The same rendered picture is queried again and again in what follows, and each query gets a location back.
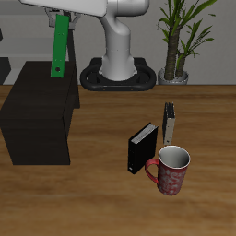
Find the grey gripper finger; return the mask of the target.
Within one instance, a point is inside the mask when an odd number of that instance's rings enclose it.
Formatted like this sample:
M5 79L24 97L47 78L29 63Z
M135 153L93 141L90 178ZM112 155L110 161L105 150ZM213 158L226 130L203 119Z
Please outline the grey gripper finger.
M45 13L49 19L49 27L51 28L55 28L55 19L53 19L52 14L51 14L51 9L50 8L44 8L45 9Z
M78 22L78 20L81 17L81 14L79 14L79 13L74 13L74 15L75 15L75 18L71 22L69 22L69 29L70 30L75 30L76 23Z

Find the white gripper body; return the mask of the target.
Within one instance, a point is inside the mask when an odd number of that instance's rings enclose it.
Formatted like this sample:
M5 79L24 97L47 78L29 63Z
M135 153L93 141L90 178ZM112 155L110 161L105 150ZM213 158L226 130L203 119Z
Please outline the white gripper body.
M108 0L19 0L19 2L25 5L103 17L107 12Z

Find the black book with pale cover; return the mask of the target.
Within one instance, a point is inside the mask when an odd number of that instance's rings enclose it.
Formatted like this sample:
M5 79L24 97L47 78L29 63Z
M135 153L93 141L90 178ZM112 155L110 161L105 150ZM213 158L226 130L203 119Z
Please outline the black book with pale cover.
M164 145L171 144L174 124L175 124L174 105L170 102L166 102L164 108L163 123L162 123L162 134L163 134Z

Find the dark wooden cabinet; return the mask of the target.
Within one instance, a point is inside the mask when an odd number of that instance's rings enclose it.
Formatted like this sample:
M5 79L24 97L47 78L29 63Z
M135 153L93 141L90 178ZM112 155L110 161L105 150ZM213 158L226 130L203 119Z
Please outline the dark wooden cabinet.
M28 61L0 109L0 130L15 165L68 165L67 137L80 107L73 33L62 78L50 61Z

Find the pot plant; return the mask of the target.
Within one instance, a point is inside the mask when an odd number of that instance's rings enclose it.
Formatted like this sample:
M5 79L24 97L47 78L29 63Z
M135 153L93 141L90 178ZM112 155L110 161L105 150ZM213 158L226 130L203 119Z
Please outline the pot plant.
M167 6L169 12L161 8L164 18L158 21L163 22L166 29L162 29L165 36L163 39L168 44L166 64L158 72L159 85L186 85L189 75L185 72L184 65L188 56L196 56L195 49L201 44L213 41L208 38L211 26L205 28L199 35L196 35L202 23L202 19L192 26L189 22L201 13L204 9L212 6L217 0L206 0L199 4L200 0L189 8L184 8L185 0L168 0Z

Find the red patterned mug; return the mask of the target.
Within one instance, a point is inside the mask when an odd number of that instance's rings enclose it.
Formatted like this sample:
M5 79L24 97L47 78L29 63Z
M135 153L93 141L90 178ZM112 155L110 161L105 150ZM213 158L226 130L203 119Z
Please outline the red patterned mug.
M161 193L164 195L177 195L182 187L183 179L191 158L182 147L166 146L159 151L158 159L149 159L145 164L145 171ZM158 176L153 176L148 167L156 165Z

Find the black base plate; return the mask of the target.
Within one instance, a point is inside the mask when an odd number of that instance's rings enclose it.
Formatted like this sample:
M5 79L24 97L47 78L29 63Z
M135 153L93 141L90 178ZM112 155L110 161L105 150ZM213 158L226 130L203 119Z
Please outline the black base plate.
M156 85L156 73L142 57L134 58L137 73L128 80L112 81L99 73L101 58L95 57L80 74L80 84L90 91L145 91Z

